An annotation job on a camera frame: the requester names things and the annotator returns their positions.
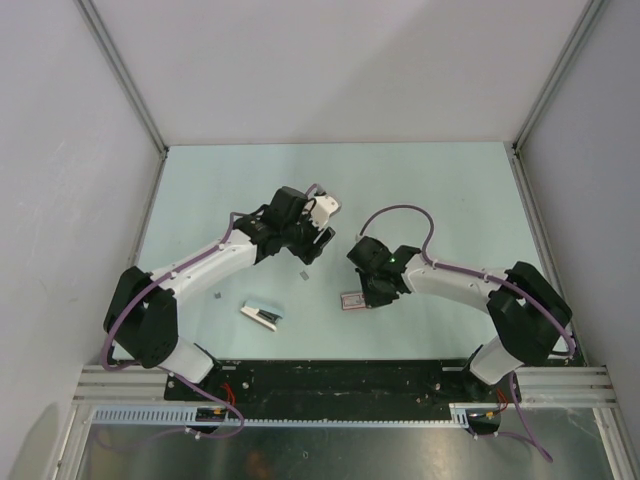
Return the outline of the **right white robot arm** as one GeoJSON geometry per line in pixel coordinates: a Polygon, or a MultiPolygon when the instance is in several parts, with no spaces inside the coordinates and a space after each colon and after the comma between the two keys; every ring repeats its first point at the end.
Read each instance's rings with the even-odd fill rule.
{"type": "Polygon", "coordinates": [[[484,401],[498,383],[522,366],[542,366],[559,339],[570,353],[575,342],[566,327],[573,312],[543,275],[518,261],[506,270],[472,270],[426,260],[417,247],[390,251],[363,236],[347,253],[361,282],[365,305],[387,306],[403,294],[427,294],[487,314],[496,336],[467,360],[453,387],[473,401],[484,401]]]}

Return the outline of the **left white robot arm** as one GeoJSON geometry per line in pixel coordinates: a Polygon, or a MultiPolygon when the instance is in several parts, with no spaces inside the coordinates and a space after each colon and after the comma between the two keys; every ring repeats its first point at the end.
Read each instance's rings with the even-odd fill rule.
{"type": "Polygon", "coordinates": [[[137,266],[125,270],[103,323],[104,368],[115,367],[110,351],[119,345],[131,364],[164,369],[184,378],[197,398],[214,397],[221,387],[216,361],[180,335],[180,306],[282,249],[312,264],[334,237],[329,222],[340,209],[340,201],[317,185],[306,193],[283,186],[255,211],[231,213],[223,236],[186,258],[150,272],[137,266]]]}

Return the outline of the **staple box with tray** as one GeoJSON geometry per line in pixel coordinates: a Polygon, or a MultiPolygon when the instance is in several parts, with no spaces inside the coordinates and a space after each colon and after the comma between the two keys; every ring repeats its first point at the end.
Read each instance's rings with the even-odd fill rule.
{"type": "Polygon", "coordinates": [[[366,309],[366,301],[362,292],[347,292],[340,295],[343,311],[366,309]]]}

